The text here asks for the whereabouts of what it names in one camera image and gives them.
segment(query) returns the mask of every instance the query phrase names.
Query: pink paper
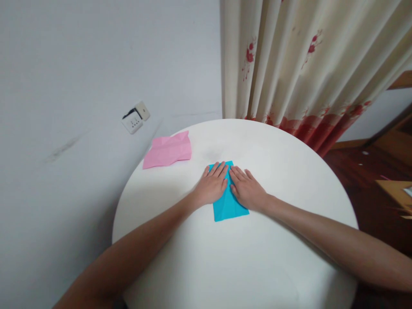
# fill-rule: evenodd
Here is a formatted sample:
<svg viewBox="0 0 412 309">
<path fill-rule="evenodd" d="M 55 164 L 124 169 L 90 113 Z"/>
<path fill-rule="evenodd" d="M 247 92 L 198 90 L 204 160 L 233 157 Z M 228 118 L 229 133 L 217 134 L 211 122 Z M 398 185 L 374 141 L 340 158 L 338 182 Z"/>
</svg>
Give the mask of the pink paper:
<svg viewBox="0 0 412 309">
<path fill-rule="evenodd" d="M 189 131 L 170 137 L 158 137 L 151 143 L 151 149 L 143 161 L 143 169 L 169 166 L 176 161 L 190 160 L 191 157 L 192 146 L 190 145 Z"/>
</svg>

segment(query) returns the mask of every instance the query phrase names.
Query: hand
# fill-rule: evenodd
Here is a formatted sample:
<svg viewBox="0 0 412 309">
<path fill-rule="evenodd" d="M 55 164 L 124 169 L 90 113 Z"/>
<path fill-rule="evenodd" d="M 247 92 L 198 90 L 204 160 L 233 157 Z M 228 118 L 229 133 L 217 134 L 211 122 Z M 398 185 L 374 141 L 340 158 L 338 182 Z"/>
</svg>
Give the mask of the hand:
<svg viewBox="0 0 412 309">
<path fill-rule="evenodd" d="M 249 170 L 246 174 L 239 167 L 232 167 L 230 177 L 235 185 L 230 188 L 238 202 L 250 210 L 262 211 L 268 204 L 269 194 L 253 177 Z"/>
<path fill-rule="evenodd" d="M 227 187 L 227 179 L 224 177 L 228 168 L 224 161 L 220 165 L 216 162 L 210 171 L 209 166 L 205 168 L 202 178 L 191 193 L 197 207 L 212 204 L 222 197 Z"/>
</svg>

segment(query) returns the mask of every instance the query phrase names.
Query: finger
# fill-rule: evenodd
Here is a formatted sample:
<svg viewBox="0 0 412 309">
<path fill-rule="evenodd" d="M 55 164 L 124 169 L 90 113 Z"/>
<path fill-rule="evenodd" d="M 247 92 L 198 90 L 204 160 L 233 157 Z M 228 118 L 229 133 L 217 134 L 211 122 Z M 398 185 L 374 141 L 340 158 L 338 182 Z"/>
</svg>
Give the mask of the finger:
<svg viewBox="0 0 412 309">
<path fill-rule="evenodd" d="M 250 172 L 250 170 L 245 170 L 245 173 L 246 173 L 246 175 L 247 175 L 250 179 L 256 180 L 256 179 L 253 177 L 253 175 L 252 175 L 252 173 Z"/>
<path fill-rule="evenodd" d="M 248 179 L 248 176 L 245 174 L 245 172 L 243 172 L 240 167 L 236 167 L 236 169 L 239 171 L 239 174 L 244 178 L 244 179 Z"/>
<path fill-rule="evenodd" d="M 227 179 L 225 179 L 222 183 L 222 191 L 225 191 L 227 188 Z"/>
<path fill-rule="evenodd" d="M 231 168 L 231 169 L 229 170 L 229 175 L 230 175 L 230 178 L 232 179 L 232 181 L 233 181 L 233 183 L 234 183 L 235 185 L 237 185 L 237 184 L 240 182 L 239 178 L 237 178 L 236 174 L 234 173 L 234 169 L 233 169 L 233 168 Z"/>
<path fill-rule="evenodd" d="M 209 173 L 209 169 L 210 169 L 210 167 L 209 167 L 209 166 L 206 166 L 206 168 L 205 168 L 205 170 L 204 170 L 204 172 L 203 172 L 203 174 L 202 174 L 202 178 L 205 178 L 205 177 L 207 176 L 207 174 Z"/>
<path fill-rule="evenodd" d="M 234 168 L 231 168 L 231 170 L 236 175 L 239 181 L 245 180 L 245 177 L 243 177 L 243 175 L 240 173 L 240 168 L 234 167 Z"/>
<path fill-rule="evenodd" d="M 218 166 L 218 168 L 216 169 L 215 173 L 213 174 L 214 177 L 219 177 L 220 173 L 223 171 L 224 169 L 224 161 L 222 161 L 222 163 L 220 163 L 220 165 Z"/>
<path fill-rule="evenodd" d="M 219 162 L 216 162 L 216 163 L 212 166 L 212 169 L 210 170 L 208 176 L 212 176 L 212 175 L 215 173 L 215 171 L 216 171 L 216 169 L 218 168 L 218 166 L 219 166 Z"/>
<path fill-rule="evenodd" d="M 237 191 L 236 187 L 234 185 L 230 185 L 230 189 L 232 190 L 233 195 L 238 199 L 239 192 Z"/>
<path fill-rule="evenodd" d="M 227 174 L 227 170 L 229 169 L 229 165 L 225 165 L 223 171 L 220 173 L 219 178 L 224 179 Z"/>
</svg>

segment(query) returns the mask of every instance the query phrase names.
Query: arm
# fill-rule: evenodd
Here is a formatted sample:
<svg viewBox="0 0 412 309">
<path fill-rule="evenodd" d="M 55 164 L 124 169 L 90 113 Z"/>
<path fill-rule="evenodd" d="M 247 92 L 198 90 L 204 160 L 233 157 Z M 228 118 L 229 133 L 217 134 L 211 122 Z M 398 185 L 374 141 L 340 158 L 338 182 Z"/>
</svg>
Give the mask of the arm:
<svg viewBox="0 0 412 309">
<path fill-rule="evenodd" d="M 74 281 L 55 305 L 61 308 L 111 308 L 113 302 L 156 256 L 176 229 L 198 208 L 217 201 L 226 189 L 228 167 L 206 167 L 195 189 L 180 202 L 128 233 L 108 248 Z"/>
<path fill-rule="evenodd" d="M 232 192 L 244 207 L 288 225 L 360 280 L 412 292 L 412 260 L 407 256 L 364 232 L 267 194 L 248 170 L 234 167 L 229 173 Z"/>
</svg>

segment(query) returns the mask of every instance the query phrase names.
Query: beige curtain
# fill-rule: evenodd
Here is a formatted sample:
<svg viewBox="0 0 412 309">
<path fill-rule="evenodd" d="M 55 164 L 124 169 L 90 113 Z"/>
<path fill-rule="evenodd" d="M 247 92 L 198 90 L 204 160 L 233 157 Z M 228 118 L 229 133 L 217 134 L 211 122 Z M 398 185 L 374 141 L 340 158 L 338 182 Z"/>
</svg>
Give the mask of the beige curtain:
<svg viewBox="0 0 412 309">
<path fill-rule="evenodd" d="M 226 0 L 224 116 L 323 156 L 411 55 L 411 0 Z"/>
</svg>

